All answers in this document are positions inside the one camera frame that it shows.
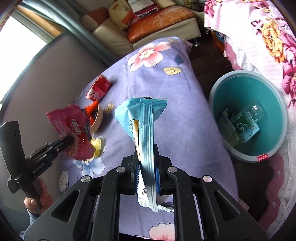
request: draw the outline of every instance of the bucket rim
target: bucket rim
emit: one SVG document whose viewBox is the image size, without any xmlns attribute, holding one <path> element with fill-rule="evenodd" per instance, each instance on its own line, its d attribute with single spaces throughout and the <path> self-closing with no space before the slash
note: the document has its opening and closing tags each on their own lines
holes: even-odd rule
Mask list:
<svg viewBox="0 0 296 241">
<path fill-rule="evenodd" d="M 283 118 L 283 127 L 281 130 L 281 137 L 279 138 L 277 144 L 274 146 L 274 148 L 272 150 L 270 150 L 268 153 L 264 153 L 263 155 L 267 154 L 268 158 L 271 157 L 274 153 L 276 153 L 278 151 L 278 149 L 281 147 L 281 145 L 283 144 L 285 138 L 286 138 L 286 133 L 287 133 L 287 126 L 288 126 L 288 113 L 287 113 L 287 107 L 286 104 L 280 94 L 280 92 L 278 91 L 278 89 L 268 80 L 266 79 L 263 75 L 255 73 L 253 71 L 248 71 L 248 70 L 235 70 L 235 71 L 231 71 L 225 75 L 223 75 L 222 77 L 220 77 L 216 83 L 213 85 L 211 92 L 210 92 L 210 96 L 209 96 L 209 106 L 211 109 L 212 114 L 214 115 L 214 111 L 213 111 L 213 102 L 214 102 L 214 95 L 216 93 L 216 90 L 218 89 L 218 87 L 225 81 L 227 81 L 229 78 L 231 77 L 236 77 L 236 76 L 251 76 L 251 77 L 257 77 L 256 80 L 262 82 L 263 84 L 265 84 L 275 95 L 275 97 L 277 98 L 279 105 L 281 107 L 281 112 L 282 112 L 282 118 Z M 233 155 L 235 158 L 237 158 L 238 160 L 244 161 L 244 162 L 259 162 L 259 161 L 263 161 L 266 158 L 264 158 L 263 160 L 260 160 L 260 156 L 249 156 L 246 155 L 244 153 L 239 152 L 238 150 L 236 150 L 234 147 L 232 147 L 224 138 L 223 138 L 223 145 L 225 146 L 225 148 L 231 153 L 231 155 Z"/>
</svg>

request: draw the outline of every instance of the beige sofa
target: beige sofa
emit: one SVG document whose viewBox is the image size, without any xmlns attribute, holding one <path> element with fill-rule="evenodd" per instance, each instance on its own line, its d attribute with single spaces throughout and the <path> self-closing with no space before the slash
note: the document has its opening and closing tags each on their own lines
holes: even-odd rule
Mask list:
<svg viewBox="0 0 296 241">
<path fill-rule="evenodd" d="M 158 38 L 177 36 L 190 40 L 201 36 L 194 12 L 181 6 L 171 6 L 146 19 L 138 20 L 127 31 L 120 30 L 110 18 L 104 21 L 101 19 L 101 23 L 97 23 L 98 20 L 94 23 L 93 18 L 94 15 L 83 16 L 82 25 L 120 58 Z"/>
</svg>

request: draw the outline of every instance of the plastic bottle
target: plastic bottle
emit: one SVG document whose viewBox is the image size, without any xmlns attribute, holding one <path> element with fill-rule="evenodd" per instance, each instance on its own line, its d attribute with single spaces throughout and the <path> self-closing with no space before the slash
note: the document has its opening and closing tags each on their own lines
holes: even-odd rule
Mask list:
<svg viewBox="0 0 296 241">
<path fill-rule="evenodd" d="M 258 100 L 252 101 L 244 107 L 242 111 L 237 113 L 231 122 L 237 130 L 237 133 L 242 133 L 251 125 L 259 121 L 265 115 L 265 110 Z"/>
</svg>

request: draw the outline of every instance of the hand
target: hand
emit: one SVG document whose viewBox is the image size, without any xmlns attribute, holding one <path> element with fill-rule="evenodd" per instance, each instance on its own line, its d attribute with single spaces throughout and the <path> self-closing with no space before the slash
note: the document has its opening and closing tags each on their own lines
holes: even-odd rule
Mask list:
<svg viewBox="0 0 296 241">
<path fill-rule="evenodd" d="M 44 213 L 54 202 L 52 199 L 52 196 L 48 194 L 47 192 L 47 186 L 45 185 L 44 181 L 39 178 L 38 184 L 41 188 L 40 191 L 40 202 L 42 205 L 41 212 Z M 25 198 L 25 206 L 32 214 L 38 214 L 38 212 L 35 210 L 37 207 L 37 202 L 33 198 Z"/>
</svg>

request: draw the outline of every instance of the window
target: window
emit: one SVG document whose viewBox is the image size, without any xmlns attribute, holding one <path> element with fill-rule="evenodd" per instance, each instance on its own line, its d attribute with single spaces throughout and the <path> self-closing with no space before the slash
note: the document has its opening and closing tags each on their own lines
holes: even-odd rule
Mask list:
<svg viewBox="0 0 296 241">
<path fill-rule="evenodd" d="M 64 28 L 18 6 L 0 31 L 0 108 L 7 92 L 32 58 Z"/>
<path fill-rule="evenodd" d="M 0 104 L 12 84 L 46 42 L 10 17 L 0 32 Z"/>
</svg>

